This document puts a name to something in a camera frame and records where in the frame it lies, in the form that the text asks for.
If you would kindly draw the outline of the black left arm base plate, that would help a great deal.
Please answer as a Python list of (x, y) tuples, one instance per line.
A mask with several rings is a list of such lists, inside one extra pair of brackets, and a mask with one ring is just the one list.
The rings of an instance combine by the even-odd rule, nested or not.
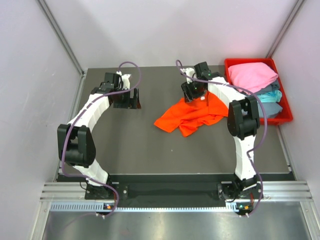
[[(128, 198), (129, 185), (128, 184), (114, 184), (112, 186), (119, 195), (120, 200)], [(87, 185), (84, 198), (86, 200), (112, 200), (117, 195), (115, 192), (104, 186)]]

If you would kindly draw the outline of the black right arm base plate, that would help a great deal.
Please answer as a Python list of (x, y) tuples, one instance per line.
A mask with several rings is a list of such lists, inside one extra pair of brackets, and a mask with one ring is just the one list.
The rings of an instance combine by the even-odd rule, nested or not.
[(223, 181), (217, 184), (217, 193), (220, 200), (231, 203), (249, 200), (257, 201), (262, 190), (259, 182), (255, 186), (243, 190), (237, 187), (234, 182)]

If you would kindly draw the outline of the orange t-shirt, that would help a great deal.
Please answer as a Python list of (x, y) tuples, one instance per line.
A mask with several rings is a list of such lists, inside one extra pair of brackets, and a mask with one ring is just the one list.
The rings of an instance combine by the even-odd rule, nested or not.
[(214, 125), (227, 116), (228, 107), (216, 95), (206, 92), (191, 102), (181, 98), (154, 125), (167, 133), (179, 129), (183, 137), (188, 137), (199, 127)]

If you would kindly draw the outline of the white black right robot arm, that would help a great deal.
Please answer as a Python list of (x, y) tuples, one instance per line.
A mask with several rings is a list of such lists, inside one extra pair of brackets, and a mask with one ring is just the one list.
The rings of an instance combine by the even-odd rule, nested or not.
[(257, 179), (257, 171), (253, 167), (254, 143), (257, 130), (260, 127), (260, 116), (257, 99), (254, 96), (245, 96), (227, 83), (219, 72), (212, 72), (206, 62), (194, 67), (184, 68), (179, 60), (176, 61), (181, 75), (186, 82), (181, 85), (184, 100), (191, 103), (211, 93), (216, 96), (227, 108), (227, 129), (233, 136), (236, 149), (236, 182), (233, 192), (239, 198), (245, 198), (252, 191), (248, 181)]

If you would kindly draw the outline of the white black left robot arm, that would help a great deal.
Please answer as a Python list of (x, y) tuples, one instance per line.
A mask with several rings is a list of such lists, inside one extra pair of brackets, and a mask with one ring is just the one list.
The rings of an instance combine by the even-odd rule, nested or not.
[(96, 146), (92, 131), (103, 113), (113, 106), (121, 109), (139, 109), (139, 90), (131, 87), (131, 74), (107, 72), (104, 80), (95, 87), (79, 113), (67, 124), (57, 128), (58, 157), (61, 164), (78, 170), (82, 177), (102, 198), (109, 198), (114, 187), (109, 174), (96, 159)]

